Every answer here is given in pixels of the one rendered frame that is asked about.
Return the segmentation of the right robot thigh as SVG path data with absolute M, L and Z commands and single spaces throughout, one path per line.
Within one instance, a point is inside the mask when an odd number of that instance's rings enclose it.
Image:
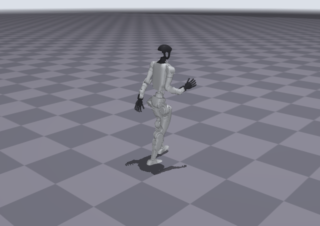
M 172 108 L 170 105 L 167 105 L 165 102 L 162 102 L 160 104 L 160 113 L 162 114 L 161 117 L 160 117 L 160 125 L 159 125 L 159 130 L 156 130 L 154 133 L 153 133 L 153 136 L 155 139 L 157 139 L 157 135 L 159 133 L 162 133 L 163 136 L 164 134 L 166 133 L 168 127 L 169 127 L 169 124 L 170 124 L 170 121 L 171 121 L 171 116 L 172 116 Z

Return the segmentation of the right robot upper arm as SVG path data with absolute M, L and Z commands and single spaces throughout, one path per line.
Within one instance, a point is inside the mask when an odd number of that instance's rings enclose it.
M 167 90 L 168 86 L 171 86 L 170 84 L 172 82 L 174 73 L 175 73 L 175 68 L 170 65 L 167 65 L 166 66 L 166 79 L 165 79 L 165 85 L 164 85 L 164 89 L 166 91 L 168 91 Z

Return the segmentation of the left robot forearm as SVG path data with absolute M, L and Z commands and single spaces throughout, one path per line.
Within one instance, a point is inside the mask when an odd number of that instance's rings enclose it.
M 145 78 L 146 79 L 146 78 Z M 142 83 L 142 86 L 139 90 L 139 98 L 142 99 L 144 97 L 145 91 L 147 89 L 148 85 L 145 83 L 145 80 Z

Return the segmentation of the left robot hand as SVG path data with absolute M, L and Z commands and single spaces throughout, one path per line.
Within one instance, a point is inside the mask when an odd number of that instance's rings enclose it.
M 143 107 L 143 109 L 145 109 L 144 108 L 144 106 L 143 106 L 143 102 L 142 102 L 142 100 L 143 100 L 143 98 L 141 99 L 141 98 L 139 98 L 140 97 L 140 94 L 138 94 L 138 97 L 137 97 L 137 101 L 136 101 L 136 103 L 135 103 L 135 107 L 134 107 L 134 109 L 137 111 L 137 112 L 142 112 L 142 110 L 141 110 L 141 106 Z

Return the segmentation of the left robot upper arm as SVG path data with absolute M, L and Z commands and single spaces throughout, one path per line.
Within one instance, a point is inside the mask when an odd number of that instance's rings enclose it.
M 147 77 L 146 77 L 146 79 L 145 79 L 145 83 L 146 84 L 148 84 L 148 85 L 150 85 L 151 84 L 151 82 L 152 82 L 152 76 L 153 76 L 153 65 L 154 65 L 154 63 L 155 63 L 155 61 L 152 61 L 151 63 L 150 63 L 150 67 L 149 67 L 149 70 L 148 70 L 148 73 L 147 73 Z

